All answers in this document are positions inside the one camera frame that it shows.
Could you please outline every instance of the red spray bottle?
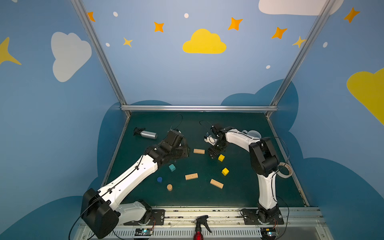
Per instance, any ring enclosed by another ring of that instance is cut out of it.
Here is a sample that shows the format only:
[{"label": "red spray bottle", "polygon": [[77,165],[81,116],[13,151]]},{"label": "red spray bottle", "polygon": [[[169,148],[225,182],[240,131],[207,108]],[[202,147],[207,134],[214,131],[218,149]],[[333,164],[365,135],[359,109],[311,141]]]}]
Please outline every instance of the red spray bottle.
[{"label": "red spray bottle", "polygon": [[193,240],[204,240],[204,237],[201,234],[201,224],[203,224],[209,232],[212,232],[208,227],[207,218],[208,218],[208,215],[204,215],[196,218],[195,235],[193,236]]}]

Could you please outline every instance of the black mounting plate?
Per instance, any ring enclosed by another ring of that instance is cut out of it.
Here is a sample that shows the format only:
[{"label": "black mounting plate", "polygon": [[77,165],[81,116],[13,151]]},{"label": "black mounting plate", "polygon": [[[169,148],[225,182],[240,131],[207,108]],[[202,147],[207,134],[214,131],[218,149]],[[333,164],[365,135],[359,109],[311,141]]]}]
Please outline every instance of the black mounting plate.
[{"label": "black mounting plate", "polygon": [[[155,218],[156,220],[156,226],[158,225],[164,225],[164,209],[152,209],[151,210],[151,216]],[[152,226],[153,225],[153,218],[149,219],[149,223],[147,223],[147,226]],[[140,224],[137,221],[132,221],[132,222],[126,222],[124,223],[125,226],[139,226]]]},{"label": "black mounting plate", "polygon": [[[240,211],[240,214],[243,216],[245,225],[262,225],[258,220],[257,209],[242,209]],[[278,211],[273,216],[272,221],[269,223],[269,225],[275,224],[274,219],[277,221],[278,225],[283,225],[284,220],[283,218],[279,218],[279,215],[281,215],[280,211]]]}]

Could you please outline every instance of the teal cube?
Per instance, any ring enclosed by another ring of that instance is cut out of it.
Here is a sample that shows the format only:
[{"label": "teal cube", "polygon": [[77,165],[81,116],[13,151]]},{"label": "teal cube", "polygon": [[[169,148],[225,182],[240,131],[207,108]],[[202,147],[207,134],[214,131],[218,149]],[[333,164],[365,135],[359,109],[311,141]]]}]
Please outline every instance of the teal cube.
[{"label": "teal cube", "polygon": [[171,164],[171,165],[169,165],[169,169],[171,172],[173,172],[176,169],[176,167],[175,167],[175,165]]}]

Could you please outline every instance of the metal rail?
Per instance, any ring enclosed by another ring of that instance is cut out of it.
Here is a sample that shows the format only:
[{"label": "metal rail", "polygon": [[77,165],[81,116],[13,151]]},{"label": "metal rail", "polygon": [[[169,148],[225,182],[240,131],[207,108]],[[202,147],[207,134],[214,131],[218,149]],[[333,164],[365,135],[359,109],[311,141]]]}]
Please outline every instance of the metal rail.
[{"label": "metal rail", "polygon": [[121,110],[129,111],[276,111],[277,106],[211,106],[211,105],[122,105]]},{"label": "metal rail", "polygon": [[[204,238],[216,239],[255,239],[260,237],[260,228],[273,228],[274,225],[245,225],[240,209],[243,207],[153,207],[153,209],[164,209],[164,225],[155,226],[154,234],[150,238],[163,239],[192,239],[197,216],[208,215],[208,225],[213,233],[208,233],[203,229]],[[287,219],[288,209],[281,207],[281,214],[284,222],[288,221],[287,227],[290,231],[300,236],[300,229],[309,228],[318,232],[322,240],[330,240],[331,234],[327,232],[326,222],[317,207],[290,207],[289,218]],[[152,226],[124,226],[119,225],[115,228],[116,234],[123,239],[143,238],[134,235],[136,228],[151,228]],[[88,239],[93,232],[85,224],[79,224],[74,239]],[[105,238],[118,239],[113,233]]]},{"label": "metal rail", "polygon": [[[304,45],[300,48],[299,53],[297,54],[295,60],[293,61],[293,64],[291,68],[288,70],[287,75],[285,76],[283,82],[281,83],[279,89],[277,90],[275,96],[272,99],[271,106],[277,106],[279,103],[281,97],[285,93],[287,87],[291,83],[293,77],[295,76],[297,70],[299,69],[300,65],[304,61],[305,56],[308,54],[309,50],[311,49],[313,43],[315,42],[317,36],[319,35],[321,29],[323,28],[325,22],[330,16],[331,8],[336,0],[327,0],[324,4],[322,10],[320,11],[320,14],[318,15],[317,19],[315,20],[311,30],[309,31],[307,38],[304,42]],[[266,113],[267,118],[271,116],[272,112],[268,111]]]},{"label": "metal rail", "polygon": [[101,65],[104,68],[105,73],[107,74],[107,77],[109,81],[111,82],[111,85],[113,87],[113,90],[116,93],[116,96],[118,97],[121,105],[127,104],[125,101],[124,95],[121,91],[121,88],[119,86],[119,83],[115,77],[115,74],[113,73],[112,67],[109,64],[109,61],[103,51],[103,48],[101,47],[99,38],[97,37],[96,31],[92,26],[91,21],[89,20],[87,11],[85,9],[85,6],[83,4],[82,0],[71,0],[73,7],[75,8],[77,15],[79,16],[81,23],[83,24],[85,31],[88,34],[89,39],[91,40],[91,43],[94,47],[94,50],[97,54],[97,56],[100,59]]}]

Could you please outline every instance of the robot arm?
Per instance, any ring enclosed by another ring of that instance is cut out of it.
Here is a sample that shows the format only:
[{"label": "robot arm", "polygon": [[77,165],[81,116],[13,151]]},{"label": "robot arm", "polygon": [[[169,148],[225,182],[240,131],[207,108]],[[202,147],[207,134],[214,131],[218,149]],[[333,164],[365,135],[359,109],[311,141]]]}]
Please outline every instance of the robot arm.
[{"label": "robot arm", "polygon": [[258,220],[262,224],[270,223],[280,214],[275,200],[275,177],[279,159],[272,141],[252,137],[232,127],[222,128],[217,124],[211,130],[217,139],[208,133],[204,137],[204,141],[212,145],[208,149],[211,158],[216,158],[225,151],[228,143],[234,143],[249,152],[251,166],[257,173],[259,182]]},{"label": "robot arm", "polygon": [[186,138],[178,131],[171,130],[159,144],[148,147],[144,154],[123,174],[100,188],[92,188],[83,195],[81,215],[85,223],[101,239],[108,235],[117,224],[149,220],[151,207],[145,202],[120,203],[139,183],[170,160],[189,156],[190,148]]}]

